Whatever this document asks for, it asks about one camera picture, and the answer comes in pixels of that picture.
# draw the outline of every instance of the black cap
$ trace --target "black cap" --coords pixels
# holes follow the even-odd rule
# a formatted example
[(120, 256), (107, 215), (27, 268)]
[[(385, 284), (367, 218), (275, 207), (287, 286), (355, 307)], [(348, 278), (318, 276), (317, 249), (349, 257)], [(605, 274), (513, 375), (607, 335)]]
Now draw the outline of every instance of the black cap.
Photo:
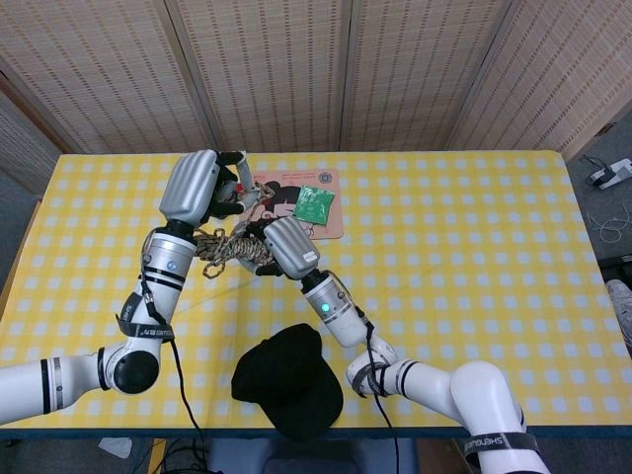
[(322, 435), (343, 409), (343, 390), (321, 350), (320, 334), (307, 324), (279, 331), (239, 359), (233, 398), (258, 403), (290, 439)]

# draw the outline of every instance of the woven wall panel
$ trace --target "woven wall panel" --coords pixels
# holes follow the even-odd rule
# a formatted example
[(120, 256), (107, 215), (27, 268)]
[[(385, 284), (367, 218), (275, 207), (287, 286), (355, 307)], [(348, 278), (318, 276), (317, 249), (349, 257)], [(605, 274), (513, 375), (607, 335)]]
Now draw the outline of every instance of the woven wall panel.
[(523, 0), (506, 21), (450, 147), (570, 159), (632, 100), (632, 1)]
[(0, 93), (0, 169), (36, 196), (42, 196), (59, 150)]
[(226, 148), (336, 149), (348, 2), (177, 2)]
[(0, 2), (0, 55), (86, 152), (208, 145), (151, 1)]
[(359, 7), (342, 148), (440, 149), (507, 3), (365, 0)]

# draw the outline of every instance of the cartoon character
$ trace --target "cartoon character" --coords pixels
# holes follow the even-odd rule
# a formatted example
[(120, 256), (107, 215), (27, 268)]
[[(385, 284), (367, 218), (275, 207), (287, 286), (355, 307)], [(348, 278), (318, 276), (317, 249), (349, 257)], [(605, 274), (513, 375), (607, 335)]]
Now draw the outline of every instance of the cartoon character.
[[(298, 201), (300, 187), (282, 187), (277, 181), (268, 181), (266, 185), (275, 192), (275, 195), (264, 203), (265, 209), (261, 213), (261, 217), (264, 219), (274, 219), (277, 217), (293, 215), (296, 202)], [(311, 222), (300, 221), (300, 225), (309, 237), (314, 235), (314, 224)]]

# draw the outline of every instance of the rope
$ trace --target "rope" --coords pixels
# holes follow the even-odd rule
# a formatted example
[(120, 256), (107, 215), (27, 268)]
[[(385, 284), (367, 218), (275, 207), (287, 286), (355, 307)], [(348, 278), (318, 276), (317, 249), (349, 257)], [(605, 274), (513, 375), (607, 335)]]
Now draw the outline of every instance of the rope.
[[(259, 191), (259, 197), (252, 206), (248, 217), (242, 223), (244, 228), (252, 220), (255, 209), (264, 200), (275, 195), (275, 192), (266, 185), (255, 183), (255, 187)], [(197, 241), (196, 257), (208, 262), (201, 272), (208, 279), (219, 277), (226, 269), (226, 262), (231, 259), (244, 259), (257, 265), (266, 265), (273, 260), (268, 248), (256, 237), (242, 237), (238, 234), (226, 236), (226, 231), (222, 228), (215, 229), (212, 234), (201, 229), (198, 229), (197, 232), (198, 234), (195, 235)], [(208, 269), (211, 267), (218, 268), (218, 270), (214, 274), (210, 274)]]

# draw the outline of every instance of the cap brim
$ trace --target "cap brim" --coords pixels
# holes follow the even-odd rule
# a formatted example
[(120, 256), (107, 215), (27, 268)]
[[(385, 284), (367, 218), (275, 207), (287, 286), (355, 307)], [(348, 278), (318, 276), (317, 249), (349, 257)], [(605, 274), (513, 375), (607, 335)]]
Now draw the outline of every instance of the cap brim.
[(307, 441), (319, 437), (338, 419), (343, 409), (343, 390), (338, 378), (321, 358), (314, 384), (295, 399), (260, 403), (264, 412), (285, 437)]

